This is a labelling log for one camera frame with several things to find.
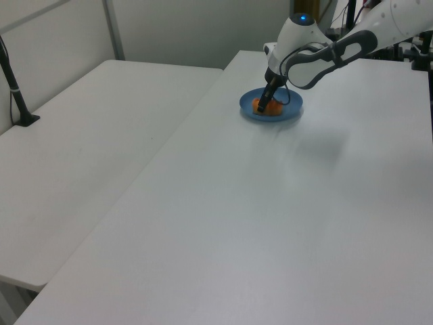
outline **blue plate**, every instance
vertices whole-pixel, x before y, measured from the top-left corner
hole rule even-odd
[[[297,117],[299,115],[300,109],[302,107],[302,97],[290,90],[290,96],[292,99],[288,105],[283,106],[283,114],[279,116],[263,116],[257,115],[252,112],[252,100],[254,98],[260,98],[265,88],[258,88],[248,93],[244,94],[239,100],[239,104],[241,106],[241,111],[248,117],[253,118],[254,120],[263,121],[263,122],[279,122],[289,120],[291,118]],[[287,102],[287,90],[285,88],[278,88],[274,95],[275,99],[280,102]]]

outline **white wall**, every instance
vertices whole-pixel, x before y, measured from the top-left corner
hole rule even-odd
[[[30,111],[114,58],[102,0],[71,0],[2,37]],[[9,87],[0,72],[0,134],[9,128]]]
[[[322,15],[326,9],[329,0],[321,0],[320,1],[320,14]],[[334,13],[337,7],[338,0],[331,0],[331,5],[327,9],[327,11],[323,14],[322,20],[319,23],[319,28],[325,32],[330,26],[332,19],[334,17]]]
[[[225,68],[276,41],[290,0],[109,0],[127,60]]]

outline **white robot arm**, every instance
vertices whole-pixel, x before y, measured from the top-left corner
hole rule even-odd
[[[287,19],[276,43],[265,44],[268,85],[258,109],[264,111],[287,80],[297,88],[310,89],[327,73],[428,30],[432,24],[433,0],[385,0],[345,37],[332,42],[314,19],[296,14]]]

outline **metal frame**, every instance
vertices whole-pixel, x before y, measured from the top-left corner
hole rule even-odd
[[[12,325],[33,301],[28,291],[0,282],[0,325]]]
[[[119,27],[117,25],[116,13],[114,11],[112,0],[102,0],[104,12],[106,14],[108,30],[110,32],[111,43],[116,60],[125,60],[123,53],[122,41],[120,39]]]
[[[34,12],[33,14],[30,14],[26,17],[18,19],[15,22],[12,22],[11,24],[4,26],[3,28],[0,28],[0,34],[7,33],[10,30],[12,30],[12,29],[14,29],[20,25],[23,25],[30,20],[32,20],[36,17],[39,17],[40,15],[43,15],[46,12],[49,12],[49,11],[53,10],[54,8],[57,8],[57,7],[65,4],[66,2],[69,2],[69,0],[58,0],[56,3],[53,3],[52,5],[48,5],[47,7],[43,8],[41,10],[38,10],[37,12]]]

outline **black pole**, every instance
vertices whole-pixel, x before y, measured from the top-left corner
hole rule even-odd
[[[430,44],[433,38],[433,31],[423,32],[424,40],[421,46],[421,54],[428,54],[430,50]]]
[[[346,19],[346,28],[347,30],[352,30],[355,25],[355,11],[357,10],[357,0],[349,0],[347,5],[347,19]]]
[[[432,117],[432,131],[433,131],[433,71],[428,73],[428,84],[430,87],[430,116]]]
[[[3,73],[5,74],[7,83],[9,84],[9,88],[11,89],[12,95],[14,96],[16,106],[20,111],[20,120],[16,123],[16,125],[22,127],[28,127],[32,125],[35,121],[39,120],[40,117],[37,115],[32,115],[26,106],[26,102],[22,97],[20,88],[16,82],[14,72],[12,71],[11,65],[9,63],[9,56],[7,54],[7,50],[5,48],[3,39],[0,36],[0,65],[3,69]]]

